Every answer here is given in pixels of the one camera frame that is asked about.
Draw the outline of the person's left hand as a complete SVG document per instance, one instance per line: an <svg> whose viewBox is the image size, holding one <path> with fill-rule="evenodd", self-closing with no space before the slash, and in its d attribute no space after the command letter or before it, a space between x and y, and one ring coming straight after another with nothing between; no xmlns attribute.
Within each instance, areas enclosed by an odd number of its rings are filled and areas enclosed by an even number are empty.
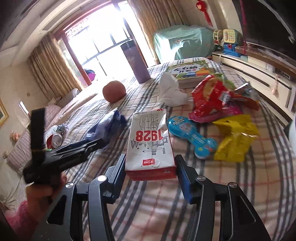
<svg viewBox="0 0 296 241"><path fill-rule="evenodd" d="M65 173L60 174L60 185L53 188L50 185L31 184L26 187L28 214L35 220L41 221L48 207L67 182Z"/></svg>

